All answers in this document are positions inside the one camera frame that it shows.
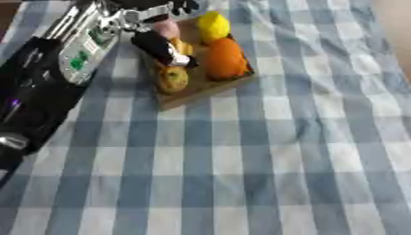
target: yellow fruit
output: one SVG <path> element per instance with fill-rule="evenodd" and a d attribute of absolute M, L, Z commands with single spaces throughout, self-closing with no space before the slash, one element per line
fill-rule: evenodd
<path fill-rule="evenodd" d="M 226 18 L 217 11 L 209 11 L 198 19 L 201 40 L 209 44 L 212 41 L 225 38 L 231 31 Z"/>
<path fill-rule="evenodd" d="M 183 67 L 166 67 L 161 70 L 158 86 L 163 93 L 173 94 L 185 89 L 188 82 L 188 74 Z"/>
<path fill-rule="evenodd" d="M 194 48 L 192 45 L 178 39 L 173 38 L 170 40 L 171 44 L 177 49 L 177 51 L 183 55 L 193 55 Z"/>

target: lemon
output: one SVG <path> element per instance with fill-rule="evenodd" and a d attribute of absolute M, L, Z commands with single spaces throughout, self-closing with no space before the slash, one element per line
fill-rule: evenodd
<path fill-rule="evenodd" d="M 228 20 L 217 11 L 209 11 L 201 16 L 198 19 L 198 28 L 200 37 L 206 44 L 225 38 L 231 31 Z"/>

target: orange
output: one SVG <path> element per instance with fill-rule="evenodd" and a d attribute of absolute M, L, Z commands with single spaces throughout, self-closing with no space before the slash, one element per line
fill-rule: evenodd
<path fill-rule="evenodd" d="M 247 71 L 247 61 L 237 42 L 223 38 L 211 43 L 205 67 L 213 80 L 225 80 L 244 74 Z"/>

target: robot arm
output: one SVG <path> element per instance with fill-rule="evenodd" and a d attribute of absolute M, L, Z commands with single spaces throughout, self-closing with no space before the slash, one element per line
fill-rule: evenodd
<path fill-rule="evenodd" d="M 195 67 L 148 22 L 196 10 L 193 0 L 77 0 L 0 66 L 0 170 L 39 151 L 78 104 L 122 32 L 165 65 Z"/>

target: checkered tablecloth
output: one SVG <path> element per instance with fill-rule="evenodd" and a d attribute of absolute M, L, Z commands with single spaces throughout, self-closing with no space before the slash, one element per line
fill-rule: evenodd
<path fill-rule="evenodd" d="M 0 234 L 408 235 L 411 87 L 367 0 L 215 0 L 259 78 L 170 111 L 124 35 Z M 8 57 L 67 2 L 23 3 Z"/>

